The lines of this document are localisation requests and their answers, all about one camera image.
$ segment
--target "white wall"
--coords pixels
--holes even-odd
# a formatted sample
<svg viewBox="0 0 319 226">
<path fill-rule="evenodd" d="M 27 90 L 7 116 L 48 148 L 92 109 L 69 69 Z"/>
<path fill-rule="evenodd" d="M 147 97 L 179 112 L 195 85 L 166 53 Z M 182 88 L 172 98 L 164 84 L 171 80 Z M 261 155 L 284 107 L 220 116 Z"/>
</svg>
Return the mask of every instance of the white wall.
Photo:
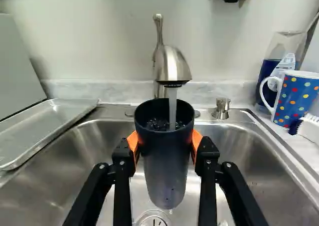
<svg viewBox="0 0 319 226">
<path fill-rule="evenodd" d="M 306 53 L 305 59 L 300 70 L 312 71 L 319 73 L 319 22 L 309 45 L 308 51 Z M 316 101 L 313 103 L 310 113 L 319 116 L 319 96 Z"/>
<path fill-rule="evenodd" d="M 303 30 L 319 0 L 2 0 L 41 78 L 150 79 L 152 15 L 194 80 L 256 79 L 275 31 Z"/>
</svg>

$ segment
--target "faucet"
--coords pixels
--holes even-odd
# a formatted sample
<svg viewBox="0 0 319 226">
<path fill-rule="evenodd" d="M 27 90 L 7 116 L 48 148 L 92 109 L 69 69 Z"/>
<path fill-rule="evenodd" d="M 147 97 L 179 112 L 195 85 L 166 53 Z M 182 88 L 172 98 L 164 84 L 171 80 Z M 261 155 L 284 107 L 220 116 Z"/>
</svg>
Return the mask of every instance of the faucet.
<svg viewBox="0 0 319 226">
<path fill-rule="evenodd" d="M 166 87 L 181 87 L 192 79 L 189 66 L 176 47 L 164 45 L 162 36 L 163 17 L 153 16 L 158 41 L 153 53 L 154 98 L 166 98 Z"/>
<path fill-rule="evenodd" d="M 216 99 L 216 108 L 213 109 L 211 115 L 219 120 L 226 120 L 229 118 L 230 99 L 227 98 L 217 98 Z"/>
</svg>

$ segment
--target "sink drain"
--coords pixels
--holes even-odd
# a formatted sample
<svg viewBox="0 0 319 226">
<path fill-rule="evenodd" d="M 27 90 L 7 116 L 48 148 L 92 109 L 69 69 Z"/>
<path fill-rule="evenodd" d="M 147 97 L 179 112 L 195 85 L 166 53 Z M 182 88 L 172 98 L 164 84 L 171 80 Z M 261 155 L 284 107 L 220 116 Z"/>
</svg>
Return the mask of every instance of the sink drain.
<svg viewBox="0 0 319 226">
<path fill-rule="evenodd" d="M 165 221 L 157 216 L 152 216 L 141 222 L 140 226 L 167 226 Z"/>
<path fill-rule="evenodd" d="M 170 226 L 167 215 L 160 210 L 149 210 L 142 214 L 135 226 Z"/>
</svg>

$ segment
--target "mug handle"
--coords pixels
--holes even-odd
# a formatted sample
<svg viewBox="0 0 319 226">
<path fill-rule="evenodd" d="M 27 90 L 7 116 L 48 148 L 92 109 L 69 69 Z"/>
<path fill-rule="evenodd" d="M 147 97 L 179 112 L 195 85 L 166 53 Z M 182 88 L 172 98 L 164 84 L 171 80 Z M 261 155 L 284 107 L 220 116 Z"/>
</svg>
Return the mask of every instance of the mug handle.
<svg viewBox="0 0 319 226">
<path fill-rule="evenodd" d="M 265 104 L 265 106 L 267 107 L 267 109 L 270 111 L 270 113 L 273 115 L 275 113 L 275 108 L 274 107 L 271 107 L 268 102 L 266 101 L 265 99 L 265 96 L 263 94 L 263 87 L 265 85 L 265 83 L 268 81 L 268 80 L 275 80 L 276 82 L 278 82 L 278 86 L 281 85 L 281 83 L 283 83 L 283 80 L 276 77 L 276 76 L 270 76 L 270 77 L 266 77 L 265 79 L 263 79 L 263 81 L 260 83 L 260 86 L 259 86 L 259 94 L 260 94 L 260 98 L 262 99 L 263 103 Z"/>
</svg>

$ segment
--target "stainless steel sink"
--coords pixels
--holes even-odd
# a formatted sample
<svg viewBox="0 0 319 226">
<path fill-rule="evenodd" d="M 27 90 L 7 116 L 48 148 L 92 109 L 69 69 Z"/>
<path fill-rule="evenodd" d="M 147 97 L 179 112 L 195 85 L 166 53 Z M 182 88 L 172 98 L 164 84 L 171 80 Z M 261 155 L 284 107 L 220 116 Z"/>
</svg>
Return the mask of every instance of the stainless steel sink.
<svg viewBox="0 0 319 226">
<path fill-rule="evenodd" d="M 103 105 L 51 142 L 26 164 L 0 178 L 0 222 L 5 226 L 62 225 L 77 194 L 96 163 L 112 163 L 111 153 L 122 137 L 134 131 L 132 106 Z M 227 120 L 215 120 L 201 110 L 195 128 L 211 137 L 220 161 L 241 170 L 269 225 L 317 226 L 319 211 L 311 185 L 258 119 L 247 110 L 232 109 Z M 200 178 L 189 162 L 186 193 L 175 209 L 163 211 L 149 199 L 143 159 L 131 178 L 135 225 L 197 225 Z M 97 225 L 111 226 L 113 191 L 108 193 Z M 217 186 L 218 221 L 233 226 L 232 216 Z"/>
</svg>

